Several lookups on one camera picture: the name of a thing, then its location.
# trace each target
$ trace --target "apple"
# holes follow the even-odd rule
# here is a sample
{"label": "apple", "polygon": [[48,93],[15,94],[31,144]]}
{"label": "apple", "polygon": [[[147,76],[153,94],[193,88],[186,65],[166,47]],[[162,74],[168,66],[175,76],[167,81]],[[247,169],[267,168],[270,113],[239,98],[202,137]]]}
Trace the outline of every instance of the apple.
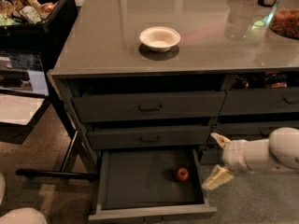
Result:
{"label": "apple", "polygon": [[178,182],[186,182],[189,178],[188,170],[184,167],[177,168],[175,172],[175,178]]}

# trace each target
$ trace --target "white bowl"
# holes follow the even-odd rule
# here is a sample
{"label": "white bowl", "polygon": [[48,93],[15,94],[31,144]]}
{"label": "white bowl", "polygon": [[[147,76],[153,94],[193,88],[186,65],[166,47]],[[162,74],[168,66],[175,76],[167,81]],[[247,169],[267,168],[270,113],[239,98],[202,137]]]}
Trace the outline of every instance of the white bowl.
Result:
{"label": "white bowl", "polygon": [[177,31],[168,27],[150,27],[140,34],[140,41],[157,52],[166,52],[175,46],[180,35]]}

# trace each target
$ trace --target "jar of red food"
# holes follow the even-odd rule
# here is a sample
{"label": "jar of red food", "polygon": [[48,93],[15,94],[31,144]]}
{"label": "jar of red food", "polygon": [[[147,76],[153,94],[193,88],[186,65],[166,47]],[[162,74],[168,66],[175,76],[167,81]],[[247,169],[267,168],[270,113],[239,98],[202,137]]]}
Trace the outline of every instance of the jar of red food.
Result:
{"label": "jar of red food", "polygon": [[270,22],[272,31],[299,39],[299,0],[280,0]]}

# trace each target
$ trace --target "concrete floor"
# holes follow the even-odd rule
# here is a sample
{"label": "concrete floor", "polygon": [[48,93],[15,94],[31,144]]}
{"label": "concrete floor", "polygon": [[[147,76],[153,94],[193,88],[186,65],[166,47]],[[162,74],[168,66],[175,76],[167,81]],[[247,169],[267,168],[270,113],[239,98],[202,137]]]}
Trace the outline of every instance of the concrete floor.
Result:
{"label": "concrete floor", "polygon": [[[69,142],[52,106],[23,144],[0,142],[0,172],[7,180],[0,216],[12,209],[34,207],[46,216],[49,224],[89,223],[97,181],[15,175],[19,168],[57,169],[57,158]],[[202,167],[203,178],[211,169],[209,165]],[[73,171],[86,171],[80,157],[76,158]],[[299,175],[241,175],[207,193],[210,205],[218,208],[213,218],[171,224],[297,224],[298,187]]]}

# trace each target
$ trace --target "drawer handle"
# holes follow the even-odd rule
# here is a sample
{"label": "drawer handle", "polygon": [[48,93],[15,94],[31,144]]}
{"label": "drawer handle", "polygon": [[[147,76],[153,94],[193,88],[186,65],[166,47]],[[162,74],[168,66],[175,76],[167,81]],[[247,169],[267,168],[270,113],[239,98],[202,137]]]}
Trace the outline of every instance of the drawer handle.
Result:
{"label": "drawer handle", "polygon": [[[161,217],[161,224],[164,223],[163,217]],[[143,217],[143,224],[148,224],[148,222],[146,222],[146,219]]]}
{"label": "drawer handle", "polygon": [[160,136],[157,136],[157,137],[154,137],[152,139],[145,140],[142,137],[140,137],[139,140],[140,140],[141,143],[155,143],[155,142],[160,142],[161,138],[160,138]]}
{"label": "drawer handle", "polygon": [[283,100],[284,100],[285,103],[287,103],[288,105],[299,105],[299,101],[292,101],[292,100],[289,100],[288,98],[283,98]]}
{"label": "drawer handle", "polygon": [[157,107],[153,107],[153,108],[145,108],[142,107],[141,105],[138,106],[138,110],[140,112],[152,112],[152,111],[161,111],[162,110],[162,105],[159,104]]}

